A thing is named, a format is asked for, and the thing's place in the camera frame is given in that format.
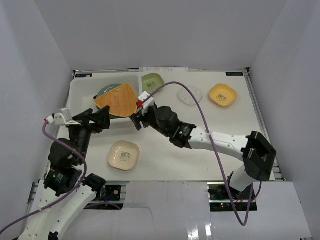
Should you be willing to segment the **teal round plate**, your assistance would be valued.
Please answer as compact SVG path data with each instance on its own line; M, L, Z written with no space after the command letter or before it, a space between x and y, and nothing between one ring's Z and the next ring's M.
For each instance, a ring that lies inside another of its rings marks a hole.
M115 84L109 84L109 85L105 86L104 88L102 88L102 89L98 92L98 94L97 94L96 96L93 97L94 102L95 102L95 100L96 100L97 98L103 96L105 93L107 93L107 92L109 92L109 91L111 91L111 90L113 90L113 89L115 89L115 88L117 88L117 87L119 87L119 86L121 86L121 85L122 85L122 84L115 83ZM112 103L112 101L110 101L110 100L107 101L102 108L104 108L105 106L110 106L111 103ZM98 110L102 109L99 105L96 105L96 108L97 108Z

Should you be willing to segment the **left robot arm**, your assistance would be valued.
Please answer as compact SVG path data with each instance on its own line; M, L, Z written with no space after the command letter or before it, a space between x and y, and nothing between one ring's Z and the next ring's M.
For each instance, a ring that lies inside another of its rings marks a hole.
M92 200L105 196L106 181L87 175L87 152L93 134L109 129L110 107L97 112L89 108L76 116L61 108L44 120L43 134L53 141L48 160L50 170L43 183L38 209L20 240L60 240L70 223Z

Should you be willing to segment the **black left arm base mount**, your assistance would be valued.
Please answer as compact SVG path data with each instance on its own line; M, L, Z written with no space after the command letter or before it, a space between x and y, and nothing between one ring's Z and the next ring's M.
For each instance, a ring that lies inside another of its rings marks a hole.
M85 210L121 210L121 185L105 185Z

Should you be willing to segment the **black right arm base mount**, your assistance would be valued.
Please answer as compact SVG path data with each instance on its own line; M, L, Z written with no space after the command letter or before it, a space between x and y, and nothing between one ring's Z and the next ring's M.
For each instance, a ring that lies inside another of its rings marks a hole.
M251 187L247 187L243 192L230 189L235 209L238 212L246 212L250 198ZM210 211L212 213L233 212L227 189L223 183L207 184Z

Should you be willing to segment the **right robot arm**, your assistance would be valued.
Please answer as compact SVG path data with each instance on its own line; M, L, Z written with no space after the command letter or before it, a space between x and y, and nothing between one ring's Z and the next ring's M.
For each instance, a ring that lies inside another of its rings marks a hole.
M228 155L242 162L231 173L225 187L226 195L236 200L253 182L270 180L277 151L258 131L249 135L228 135L206 130L179 120L168 106L150 106L130 117L137 130L151 127L169 139L178 148L208 150Z

